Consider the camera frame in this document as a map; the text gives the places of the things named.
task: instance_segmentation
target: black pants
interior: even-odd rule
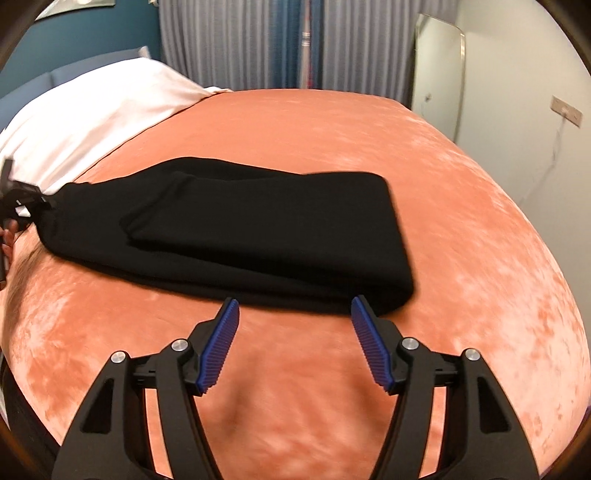
[[[178,158],[98,184],[67,184],[32,212],[46,248],[183,294],[346,314],[363,294],[402,306],[413,278],[386,181]]]

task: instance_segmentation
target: wall outlet plate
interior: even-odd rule
[[[550,108],[557,114],[561,116],[564,115],[568,121],[574,123],[577,127],[581,127],[583,113],[577,110],[574,106],[569,105],[559,98],[552,97]]]

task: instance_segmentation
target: white pillow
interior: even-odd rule
[[[59,85],[23,107],[0,134],[13,178],[54,193],[149,127],[215,93],[159,61],[124,60]]]
[[[148,48],[147,45],[144,45],[143,47],[141,47],[138,50],[138,54],[139,54],[140,57],[143,57],[145,59],[151,59],[152,58],[152,55],[150,55],[150,49]]]

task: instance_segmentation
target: blue wall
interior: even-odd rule
[[[158,8],[148,0],[116,0],[114,7],[44,18],[31,26],[0,72],[0,98],[74,61],[143,45],[152,58],[160,59]]]

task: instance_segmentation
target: human hand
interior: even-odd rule
[[[2,245],[2,252],[7,259],[8,268],[12,265],[14,259],[14,241],[16,240],[18,230],[18,223],[16,220],[10,220],[7,229],[0,230],[0,236],[4,240]]]

